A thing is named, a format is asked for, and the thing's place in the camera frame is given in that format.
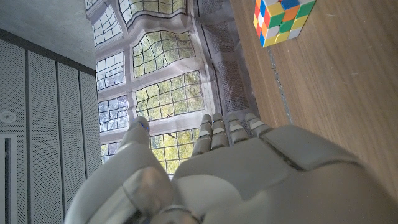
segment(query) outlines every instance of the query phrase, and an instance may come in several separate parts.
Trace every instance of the orange square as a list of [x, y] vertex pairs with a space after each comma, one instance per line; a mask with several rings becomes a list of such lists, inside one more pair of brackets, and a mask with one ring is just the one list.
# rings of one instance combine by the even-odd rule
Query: orange square
[[288, 10], [285, 10], [285, 16], [282, 19], [282, 22], [287, 22], [287, 21], [291, 21], [292, 19], [294, 19], [297, 15], [299, 9], [300, 9], [300, 5], [290, 8]]

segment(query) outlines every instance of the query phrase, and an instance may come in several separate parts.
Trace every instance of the round wall fixture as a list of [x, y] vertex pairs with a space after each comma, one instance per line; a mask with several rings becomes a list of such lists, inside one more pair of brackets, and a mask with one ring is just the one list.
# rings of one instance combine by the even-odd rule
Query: round wall fixture
[[15, 115], [11, 111], [4, 111], [0, 113], [0, 121], [4, 123], [12, 123], [17, 119], [17, 115]]

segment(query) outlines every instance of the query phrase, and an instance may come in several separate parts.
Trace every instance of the window grid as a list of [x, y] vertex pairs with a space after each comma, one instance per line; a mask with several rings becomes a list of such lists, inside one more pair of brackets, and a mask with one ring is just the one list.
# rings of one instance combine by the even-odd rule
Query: window grid
[[108, 161], [110, 158], [112, 158], [112, 156], [115, 155], [115, 153], [119, 149], [119, 143], [120, 142], [114, 142], [114, 143], [101, 145], [102, 164], [104, 164], [106, 161]]
[[120, 25], [111, 6], [109, 6], [100, 19], [94, 23], [93, 30], [96, 46], [121, 32]]
[[150, 137], [150, 149], [168, 175], [188, 160], [199, 135], [199, 128]]
[[97, 90], [125, 82], [123, 52], [97, 63]]
[[177, 60], [195, 57], [189, 32], [147, 33], [133, 47], [133, 52], [134, 78], [164, 68]]
[[120, 13], [127, 24], [138, 12], [156, 12], [170, 15], [185, 9], [185, 0], [119, 0]]
[[88, 10], [97, 0], [85, 0], [86, 10]]
[[99, 131], [110, 131], [128, 126], [128, 102], [127, 96], [102, 101], [98, 103], [99, 111]]
[[185, 73], [136, 91], [138, 116], [148, 121], [203, 110], [199, 71]]

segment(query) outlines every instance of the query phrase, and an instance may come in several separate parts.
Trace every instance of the robotic hand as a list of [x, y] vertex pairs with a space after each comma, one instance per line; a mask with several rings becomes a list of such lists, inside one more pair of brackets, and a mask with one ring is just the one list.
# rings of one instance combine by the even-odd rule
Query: robotic hand
[[191, 159], [170, 180], [149, 149], [148, 122], [136, 118], [65, 223], [398, 223], [397, 202], [346, 150], [253, 114], [250, 139], [228, 121], [231, 147], [222, 116], [204, 115]]

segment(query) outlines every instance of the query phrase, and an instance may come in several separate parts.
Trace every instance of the rubik's cube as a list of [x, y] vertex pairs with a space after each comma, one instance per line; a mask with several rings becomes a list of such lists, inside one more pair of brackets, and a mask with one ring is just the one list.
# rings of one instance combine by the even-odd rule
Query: rubik's cube
[[268, 47], [298, 37], [315, 0], [257, 0], [254, 27]]

